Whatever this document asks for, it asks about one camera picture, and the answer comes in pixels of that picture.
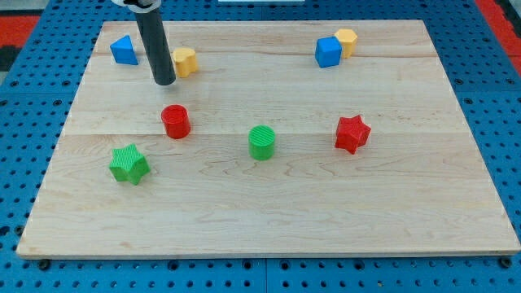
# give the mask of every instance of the green cylinder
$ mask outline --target green cylinder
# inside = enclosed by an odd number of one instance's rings
[[[267,160],[275,152],[275,132],[266,125],[258,125],[248,135],[250,156],[255,160]]]

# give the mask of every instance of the red star-shaped block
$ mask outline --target red star-shaped block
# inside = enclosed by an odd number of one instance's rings
[[[354,155],[359,146],[366,144],[370,132],[371,128],[364,124],[360,115],[353,118],[340,117],[335,147],[343,148]]]

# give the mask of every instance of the yellow block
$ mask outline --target yellow block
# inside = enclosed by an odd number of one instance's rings
[[[357,46],[357,34],[352,29],[341,28],[335,33],[335,37],[342,44],[342,58],[349,58]]]
[[[188,77],[190,73],[198,69],[195,50],[191,48],[177,48],[172,53],[178,77]]]

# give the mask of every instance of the blue pegboard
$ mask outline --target blue pegboard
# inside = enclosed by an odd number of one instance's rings
[[[424,20],[512,224],[521,234],[521,81],[472,1],[164,0],[164,20]],[[521,258],[58,261],[14,252],[109,0],[51,0],[0,88],[0,292],[519,292]]]

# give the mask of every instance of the red cylinder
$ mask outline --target red cylinder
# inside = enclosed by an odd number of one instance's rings
[[[161,120],[164,123],[166,135],[170,138],[184,138],[190,133],[190,121],[188,112],[181,105],[170,105],[161,112]]]

